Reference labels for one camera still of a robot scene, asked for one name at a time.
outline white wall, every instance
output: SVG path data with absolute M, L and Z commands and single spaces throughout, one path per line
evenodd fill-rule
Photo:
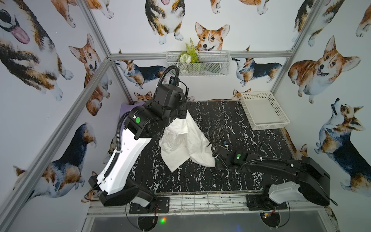
M 77 24 L 76 28 L 72 28 L 57 12 L 51 1 L 25 0 L 25 3 L 54 42 L 64 67 L 70 70 L 74 77 L 71 80 L 65 80 L 61 75 L 58 77 L 57 84 L 63 91 L 63 98 L 61 101 L 56 101 L 49 90 L 46 94 L 42 94 L 36 88 L 26 85 L 0 62 L 2 79 L 0 93 L 3 99 L 0 103 L 2 117 L 0 146 L 3 154 L 0 174 L 8 176 L 1 182 L 4 187 L 0 190 L 0 204 L 11 193 L 16 181 L 13 165 L 28 168 L 83 90 L 86 74 L 84 65 L 72 55 L 68 48 L 68 46 L 82 47 L 85 45 L 86 36 L 90 33 L 79 7 L 70 7 L 70 14 Z M 10 33 L 3 29 L 0 30 L 0 38 L 8 39 L 7 33 Z M 24 30 L 30 34 L 30 37 L 33 35 L 30 32 L 32 28 L 24 27 Z M 14 37 L 11 42 L 13 46 L 20 45 Z M 103 59 L 104 55 L 98 45 L 96 45 L 96 51 Z
M 85 179 L 84 186 L 79 185 L 77 190 L 73 187 L 66 195 L 57 198 L 37 196 L 31 199 L 25 204 L 9 231 L 81 231 L 89 208 L 89 203 L 81 202 L 90 189 L 88 180 L 92 171 L 100 173 L 104 168 L 105 165 L 102 162 L 116 132 L 120 106 L 122 103 L 128 104 L 116 79 L 114 79 L 111 68 L 107 74 L 109 79 L 113 81 L 112 85 L 108 87 L 110 98 L 103 100 L 102 108 L 96 116 L 89 114 L 86 108 L 82 110 L 52 160 L 60 159 L 69 146 L 76 129 L 87 122 L 93 128 L 97 146 L 94 148 L 94 143 L 87 146 L 81 172 Z
M 317 154 L 314 149 L 316 143 L 319 142 L 318 134 L 321 127 L 332 115 L 331 104 L 339 98 L 341 102 L 351 107 L 364 106 L 363 109 L 356 112 L 355 117 L 365 127 L 365 130 L 353 130 L 350 140 L 366 162 L 371 164 L 370 148 L 368 146 L 371 136 L 371 123 L 369 121 L 371 114 L 369 91 L 371 85 L 369 72 L 371 32 L 364 32 L 363 37 L 357 37 L 355 34 L 370 3 L 369 0 L 344 1 L 332 22 L 316 38 L 315 45 L 312 48 L 309 47 L 307 38 L 294 61 L 317 61 L 323 56 L 326 43 L 334 35 L 337 51 L 341 55 L 359 56 L 361 58 L 357 67 L 342 72 L 333 84 L 314 97 L 314 104 L 309 103 L 308 95 L 298 96 L 298 86 L 291 82 L 287 74 L 275 94 L 281 107 L 291 120 L 286 129 L 296 148 L 300 149 L 303 144 L 307 143 L 308 155 L 315 159 L 331 176 L 331 198 L 339 204 L 339 206 L 331 204 L 331 208 L 335 212 L 340 230 L 343 232 L 370 230 L 368 226 L 369 208 L 371 207 L 370 180 L 368 180 L 368 187 L 365 188 L 364 192 L 369 196 L 365 196 L 359 191 L 351 192 L 343 189 L 340 183 L 348 185 L 350 176 L 325 153 Z M 360 164 L 352 161 L 349 165 L 357 166 Z
M 223 50 L 240 51 L 249 45 L 254 51 L 289 50 L 295 35 L 296 14 L 303 1 L 269 1 L 267 12 L 259 15 L 256 6 L 245 5 L 238 0 L 222 0 L 219 14 L 212 12 L 210 0 L 186 0 L 180 29 L 184 40 L 175 40 L 171 33 L 167 35 L 164 45 L 159 44 L 158 35 L 154 35 L 148 23 L 145 2 L 111 0 L 108 6 L 114 12 L 111 19 L 94 11 L 112 53 L 117 53 L 119 49 L 123 53 L 185 50 L 185 42 L 189 42 L 189 38 L 195 44 L 199 41 L 195 22 L 209 30 L 229 24 L 230 31 L 223 41 Z

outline wire basket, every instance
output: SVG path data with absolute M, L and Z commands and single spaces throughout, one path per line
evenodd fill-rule
M 231 56 L 229 51 L 199 52 L 200 63 L 180 63 L 181 52 L 167 52 L 168 66 L 175 65 L 179 69 L 179 76 L 225 76 L 229 72 Z
M 242 93 L 241 105 L 253 131 L 284 128 L 290 123 L 270 91 Z

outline white towel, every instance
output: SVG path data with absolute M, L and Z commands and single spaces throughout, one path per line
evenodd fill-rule
M 215 167 L 209 141 L 187 111 L 186 119 L 175 119 L 165 128 L 164 135 L 158 142 L 161 157 L 171 172 L 175 171 L 186 160 L 206 167 Z

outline corgi ear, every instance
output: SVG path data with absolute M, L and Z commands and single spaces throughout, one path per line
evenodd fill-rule
M 202 35 L 202 33 L 204 33 L 204 31 L 206 31 L 206 28 L 204 28 L 203 26 L 201 26 L 201 24 L 199 24 L 197 22 L 195 24 L 195 28 L 196 28 L 197 36 L 199 38 L 201 38 L 201 35 Z
M 354 109 L 354 112 L 357 112 L 358 110 L 360 110 L 362 108 L 363 108 L 363 106 L 357 106 L 357 107 L 354 107 L 353 109 Z
M 20 169 L 17 166 L 13 166 L 13 168 L 14 168 L 14 171 L 16 172 L 17 176 L 21 175 L 22 173 L 24 173 L 26 171 L 26 170 Z
M 229 30 L 230 29 L 231 29 L 231 27 L 228 24 L 226 24 L 223 27 L 221 27 L 221 28 L 218 29 L 218 31 L 220 32 L 220 36 L 221 36 L 222 39 L 224 39 L 227 36 L 227 34 L 229 33 Z
M 70 51 L 72 52 L 72 54 L 78 59 L 78 60 L 81 60 L 81 53 L 80 53 L 80 48 L 76 48 L 76 47 L 72 47 L 72 46 L 69 46 L 68 47 L 70 49 Z
M 324 52 L 324 56 L 325 56 L 326 53 L 328 53 L 332 50 L 335 50 L 335 49 L 336 49 L 335 37 L 332 36 L 331 39 L 327 42 L 325 52 Z
M 363 131 L 365 130 L 364 126 L 361 124 L 361 122 L 356 119 L 356 118 L 352 118 L 350 120 L 350 125 L 348 126 L 348 128 L 350 129 L 354 129 L 356 131 Z
M 344 57 L 345 59 L 345 64 L 343 64 L 342 71 L 349 71 L 352 68 L 357 67 L 357 65 L 361 62 L 361 58 L 358 56 L 349 56 L 349 57 Z
M 88 34 L 86 38 L 86 45 L 89 45 L 92 49 L 94 49 L 93 37 L 90 34 Z

